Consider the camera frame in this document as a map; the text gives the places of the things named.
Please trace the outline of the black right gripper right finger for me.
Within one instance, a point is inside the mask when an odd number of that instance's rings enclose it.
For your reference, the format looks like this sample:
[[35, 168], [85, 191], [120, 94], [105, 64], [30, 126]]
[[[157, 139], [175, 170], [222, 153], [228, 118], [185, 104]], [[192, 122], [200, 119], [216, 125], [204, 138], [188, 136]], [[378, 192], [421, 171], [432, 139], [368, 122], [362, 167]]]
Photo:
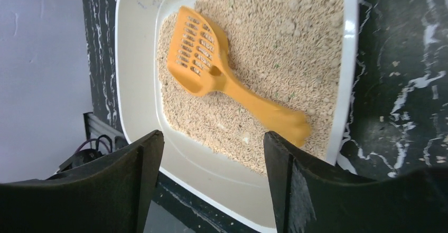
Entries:
[[377, 181], [332, 166], [275, 132], [263, 140], [278, 232], [447, 232], [447, 168]]

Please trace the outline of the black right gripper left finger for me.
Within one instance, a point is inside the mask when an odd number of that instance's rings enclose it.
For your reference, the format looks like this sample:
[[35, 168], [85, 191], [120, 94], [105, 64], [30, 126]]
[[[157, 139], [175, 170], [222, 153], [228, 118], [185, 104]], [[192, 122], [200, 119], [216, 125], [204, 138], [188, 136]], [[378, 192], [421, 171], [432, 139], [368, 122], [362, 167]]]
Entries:
[[46, 180], [1, 184], [1, 232], [143, 232], [163, 150], [155, 130]]

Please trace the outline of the yellow slotted litter scoop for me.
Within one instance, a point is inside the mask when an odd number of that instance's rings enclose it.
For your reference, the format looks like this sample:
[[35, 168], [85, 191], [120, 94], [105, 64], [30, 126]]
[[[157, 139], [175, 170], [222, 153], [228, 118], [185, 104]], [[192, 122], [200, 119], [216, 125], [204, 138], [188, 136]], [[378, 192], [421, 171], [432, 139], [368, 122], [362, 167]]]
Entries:
[[246, 88], [228, 61], [226, 33], [210, 18], [187, 6], [179, 8], [166, 64], [174, 79], [198, 97], [222, 92], [248, 110], [266, 129], [296, 147], [305, 144], [311, 128], [303, 111], [294, 111]]

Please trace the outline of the white plastic litter box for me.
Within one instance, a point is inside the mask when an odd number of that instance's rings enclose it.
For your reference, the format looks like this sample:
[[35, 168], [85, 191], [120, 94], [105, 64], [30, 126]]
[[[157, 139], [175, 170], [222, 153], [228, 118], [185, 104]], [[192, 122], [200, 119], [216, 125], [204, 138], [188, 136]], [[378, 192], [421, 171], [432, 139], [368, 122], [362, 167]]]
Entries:
[[[164, 135], [161, 172], [205, 202], [259, 232], [275, 232], [268, 178], [174, 130], [164, 115], [157, 46], [164, 19], [197, 0], [118, 0], [116, 73], [122, 129], [132, 143]], [[343, 0], [340, 77], [325, 161], [335, 164], [347, 122], [358, 48], [358, 0]]]

